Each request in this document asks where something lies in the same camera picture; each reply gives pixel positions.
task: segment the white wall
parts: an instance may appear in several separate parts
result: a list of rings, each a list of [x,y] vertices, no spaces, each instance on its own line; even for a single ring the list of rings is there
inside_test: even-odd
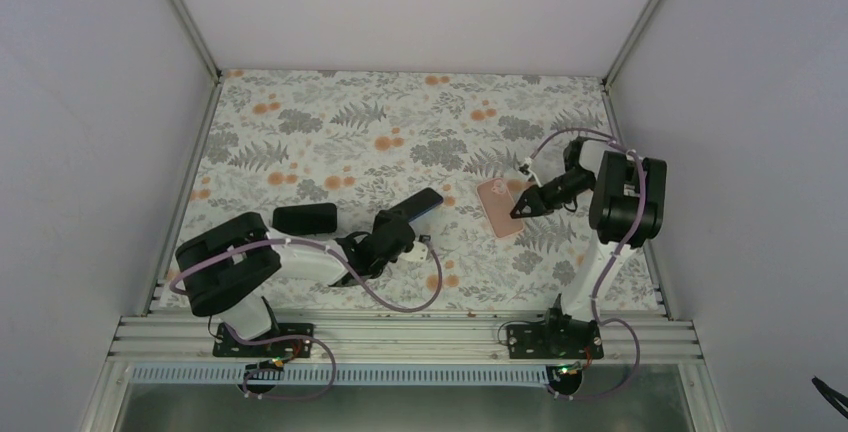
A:
[[[732,429],[845,430],[848,0],[666,0],[613,88]]]
[[[79,427],[211,82],[166,0],[0,0],[0,416]]]
[[[647,0],[185,0],[220,67],[606,75]]]

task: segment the table surface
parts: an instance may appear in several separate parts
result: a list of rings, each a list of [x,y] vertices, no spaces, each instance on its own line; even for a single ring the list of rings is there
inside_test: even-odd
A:
[[[374,215],[432,187],[444,204],[413,222],[444,264],[444,290],[430,310],[544,310],[574,280],[591,229],[591,194],[577,213],[525,221],[496,239],[476,195],[492,177],[514,196],[515,171],[551,131],[609,132],[595,78],[392,72],[231,70],[203,152],[178,243],[248,211],[266,221],[283,205],[333,202],[333,237],[370,231]],[[554,139],[537,157],[541,180],[562,173]],[[177,272],[174,261],[169,276]],[[398,262],[370,282],[403,306],[426,301],[435,266]],[[259,289],[272,306],[376,309],[361,288],[272,277]],[[187,307],[165,292],[163,307]],[[601,301],[604,310],[658,308],[644,257],[631,258]]]

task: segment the gray floor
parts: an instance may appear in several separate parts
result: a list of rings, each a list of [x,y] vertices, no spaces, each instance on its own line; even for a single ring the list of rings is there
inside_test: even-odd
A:
[[[610,387],[624,370],[590,369],[581,393]],[[247,400],[234,385],[137,385],[131,386],[121,430],[677,432],[691,427],[677,368],[647,366],[627,390],[588,403],[555,402],[541,389],[517,387],[337,387],[318,401],[289,403]]]

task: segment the floral pattern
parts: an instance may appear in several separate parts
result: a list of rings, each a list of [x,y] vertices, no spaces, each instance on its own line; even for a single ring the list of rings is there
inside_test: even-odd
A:
[[[270,220],[276,207],[325,201],[339,210],[333,237],[370,231],[380,209],[432,187],[444,204],[412,224],[433,237],[444,264],[445,289],[431,310],[543,310],[576,277],[591,234],[591,196],[578,198],[576,213],[527,220],[519,235],[499,240],[476,188],[503,177],[517,197],[526,186],[517,165],[566,126],[609,130],[596,79],[231,70],[178,242],[244,212]],[[542,180],[562,173],[567,140],[554,140],[536,158]],[[371,285],[412,306],[436,283],[429,261],[392,264]],[[361,288],[298,279],[272,277],[259,293],[281,308],[380,307]],[[188,306],[167,291],[160,300]],[[658,307],[644,257],[625,264],[601,306]]]

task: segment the vented grille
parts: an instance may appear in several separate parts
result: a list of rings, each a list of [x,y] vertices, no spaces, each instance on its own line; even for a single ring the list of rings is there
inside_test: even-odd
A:
[[[263,372],[251,383],[323,385],[330,380],[329,365],[290,364],[282,372]],[[243,365],[142,363],[135,366],[138,384],[241,383]],[[547,383],[544,366],[428,366],[340,364],[337,385],[473,385],[530,386]]]

